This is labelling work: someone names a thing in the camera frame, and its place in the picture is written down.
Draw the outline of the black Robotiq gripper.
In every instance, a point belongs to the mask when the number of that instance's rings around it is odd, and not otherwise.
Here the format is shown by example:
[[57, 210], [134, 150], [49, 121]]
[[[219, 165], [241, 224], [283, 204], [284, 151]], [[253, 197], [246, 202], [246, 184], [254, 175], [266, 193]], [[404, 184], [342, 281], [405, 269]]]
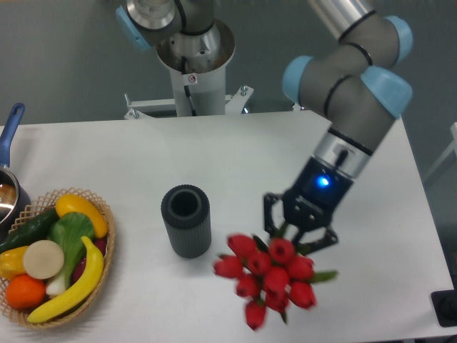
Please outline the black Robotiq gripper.
[[[311, 157], [291, 188], [281, 194], [263, 196], [263, 229], [270, 237], [284, 237], [288, 224], [303, 232], [323, 229], [323, 234], [309, 242], [295, 246], [297, 254], [313, 254], [338, 244], [338, 235], [331, 225], [333, 212], [339, 205], [353, 180], [339, 171]], [[285, 221], [278, 227], [274, 209], [283, 202]]]

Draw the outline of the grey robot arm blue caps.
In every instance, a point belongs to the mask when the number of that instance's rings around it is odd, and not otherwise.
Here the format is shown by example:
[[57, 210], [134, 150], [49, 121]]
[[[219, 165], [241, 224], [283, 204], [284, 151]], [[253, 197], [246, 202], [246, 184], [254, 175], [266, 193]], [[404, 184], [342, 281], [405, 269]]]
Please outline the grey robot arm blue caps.
[[[292, 242], [299, 254], [338, 241], [333, 212], [413, 93], [391, 71], [413, 45], [404, 20], [380, 16], [368, 1], [312, 1], [311, 7], [339, 47], [323, 59], [295, 58], [282, 89], [331, 126], [292, 187], [263, 198], [264, 229], [270, 237], [284, 233], [271, 216], [281, 202], [286, 225], [297, 230]], [[169, 69], [179, 116], [228, 113], [225, 68], [235, 44], [212, 1], [127, 1], [116, 18], [136, 48], [155, 49]]]

